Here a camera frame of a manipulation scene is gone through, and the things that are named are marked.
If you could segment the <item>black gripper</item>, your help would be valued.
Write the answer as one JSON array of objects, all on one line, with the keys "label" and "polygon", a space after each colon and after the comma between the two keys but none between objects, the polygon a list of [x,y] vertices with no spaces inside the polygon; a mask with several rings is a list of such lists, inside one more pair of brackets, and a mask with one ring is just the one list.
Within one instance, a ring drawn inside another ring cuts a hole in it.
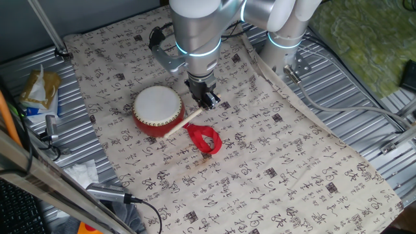
[{"label": "black gripper", "polygon": [[205,77],[188,75],[185,84],[188,86],[188,89],[192,93],[192,98],[199,107],[213,109],[220,102],[220,98],[213,93],[216,88],[216,77],[214,75],[207,75]]}]

